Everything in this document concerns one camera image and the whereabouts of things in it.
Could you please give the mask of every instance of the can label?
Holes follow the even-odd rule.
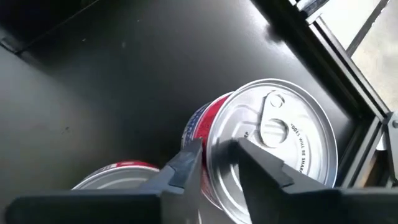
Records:
[[[198,110],[196,110],[191,118],[188,120],[188,123],[185,126],[184,132],[182,134],[181,148],[184,148],[190,141],[192,141],[195,128],[199,122],[199,119],[201,118],[202,114],[205,112],[209,104],[210,103],[207,103]]]
[[[228,99],[228,97],[229,95],[219,99],[217,102],[212,104],[205,111],[205,114],[202,116],[201,120],[199,121],[195,133],[193,135],[193,138],[202,138],[202,147],[203,147],[202,161],[204,165],[206,165],[206,147],[207,147],[207,139],[209,137],[211,125],[213,124],[213,121],[216,118],[216,115],[220,110],[221,106],[226,101],[226,99]]]
[[[102,172],[105,172],[107,170],[111,170],[111,169],[118,168],[118,167],[129,167],[129,166],[144,166],[144,167],[151,167],[151,168],[157,169],[156,166],[153,166],[152,164],[142,162],[142,161],[121,161],[121,162],[117,162],[114,164],[110,164],[108,166],[104,166],[104,167],[92,172],[90,175],[88,175],[83,180],[89,179],[90,177],[93,177],[93,176],[100,174]]]
[[[231,93],[225,94],[219,97],[215,101],[203,105],[189,119],[183,135],[181,147],[185,147],[192,139],[202,138],[202,174],[201,174],[201,190],[205,197],[216,207],[219,207],[216,203],[216,198],[211,189],[211,185],[208,178],[207,167],[206,167],[206,146],[207,139],[210,132],[211,124],[213,123],[217,112],[220,110],[223,103],[228,99]]]

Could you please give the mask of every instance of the black surface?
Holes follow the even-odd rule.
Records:
[[[162,167],[197,108],[260,78],[313,95],[342,155],[353,115],[273,30],[250,1],[103,0],[22,55],[37,69],[0,49],[0,206],[121,160]]]
[[[20,52],[32,41],[76,14],[95,0],[2,0],[0,30],[6,31],[0,42]]]

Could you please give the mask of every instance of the silver can lid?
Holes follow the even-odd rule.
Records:
[[[159,172],[148,166],[122,166],[91,175],[73,189],[133,189]]]
[[[247,138],[299,172],[329,186],[337,175],[337,146],[317,101],[293,83],[258,80],[235,91],[219,110],[207,142],[211,186],[236,223],[250,223],[238,165],[229,158],[232,139]]]

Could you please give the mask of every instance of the can rim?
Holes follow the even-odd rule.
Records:
[[[224,102],[224,104],[222,105],[222,107],[220,108],[220,110],[218,111],[216,118],[214,119],[211,128],[210,128],[210,132],[209,132],[209,138],[208,141],[206,143],[206,163],[207,163],[207,168],[208,170],[212,170],[213,169],[213,163],[211,161],[211,146],[212,146],[212,142],[214,141],[214,135],[215,135],[215,126],[216,123],[221,122],[217,120],[220,117],[220,114],[226,109],[226,107],[229,105],[229,103],[231,101],[233,101],[235,99],[236,96],[240,95],[244,90],[246,90],[247,88],[253,87],[254,85],[258,85],[258,84],[270,84],[270,85],[280,85],[280,86],[284,86],[285,88],[289,89],[290,91],[292,91],[293,93],[295,93],[296,95],[300,96],[301,99],[305,100],[307,102],[307,104],[309,105],[310,109],[312,111],[315,112],[314,110],[314,105],[317,107],[317,111],[320,112],[320,114],[314,113],[317,116],[317,120],[319,123],[323,123],[324,125],[322,125],[322,131],[323,131],[323,135],[325,136],[325,139],[327,139],[328,142],[328,150],[332,150],[333,153],[335,154],[335,158],[331,158],[330,156],[328,156],[328,167],[327,167],[327,173],[326,173],[326,177],[325,179],[329,179],[330,178],[330,185],[334,186],[335,182],[336,182],[336,178],[337,178],[337,168],[338,168],[338,151],[337,151],[337,144],[336,144],[336,138],[335,138],[335,134],[333,131],[333,128],[331,126],[330,120],[328,118],[328,116],[325,113],[325,110],[320,106],[319,102],[307,91],[304,90],[302,87],[292,83],[292,82],[288,82],[285,80],[279,80],[276,78],[266,78],[266,79],[261,79],[261,80],[256,80],[250,83],[247,83],[246,85],[238,88],[232,95],[230,95],[228,97],[228,99]],[[291,89],[291,86],[298,89],[300,92],[302,92],[302,94],[298,93],[296,90]],[[330,166],[331,165],[335,165],[335,169],[330,170]],[[209,180],[210,180],[210,184],[211,184],[211,188],[212,189],[216,189],[215,188],[215,175],[213,172],[208,172],[209,174]],[[228,207],[226,207],[226,205],[223,203],[223,201],[220,198],[220,195],[218,193],[217,190],[213,190],[215,193],[215,196],[217,198],[217,200],[219,201],[219,204],[221,206],[221,208],[224,210],[224,212],[236,223],[245,223],[243,220],[239,219],[239,217],[237,217],[236,215],[232,214],[231,211],[229,210]]]
[[[76,190],[76,189],[81,189],[84,185],[89,184],[90,182],[92,182],[95,179],[100,178],[103,175],[112,173],[112,172],[116,172],[116,171],[120,171],[120,170],[124,170],[124,169],[132,169],[132,168],[136,168],[136,169],[146,169],[146,170],[151,170],[154,172],[159,172],[160,170],[158,168],[155,167],[150,167],[150,166],[143,166],[143,165],[131,165],[131,166],[121,166],[121,167],[114,167],[114,168],[110,168],[108,170],[104,170],[103,172],[99,172],[95,175],[92,175],[91,177],[82,180],[78,185],[76,185],[74,188],[72,188],[72,190]]]

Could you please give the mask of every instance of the can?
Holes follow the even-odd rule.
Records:
[[[247,138],[299,172],[334,186],[335,135],[314,97],[283,80],[248,83],[230,95],[218,110],[206,145],[212,192],[218,205],[236,223],[251,223],[238,165],[228,154],[229,143],[236,138]]]
[[[206,145],[207,138],[210,131],[211,124],[218,110],[221,108],[223,103],[229,97],[232,92],[226,93],[219,98],[203,105],[201,108],[196,110],[191,118],[188,120],[185,126],[184,132],[182,134],[181,147],[184,148],[192,139],[202,138],[202,148],[203,148],[203,167],[202,167],[202,178],[201,178],[201,191],[202,194],[217,208],[220,209],[218,201],[214,196],[212,191],[210,181],[207,173],[206,166]]]
[[[134,189],[158,172],[156,166],[142,161],[117,162],[94,171],[72,190]],[[200,212],[197,223],[201,224]]]

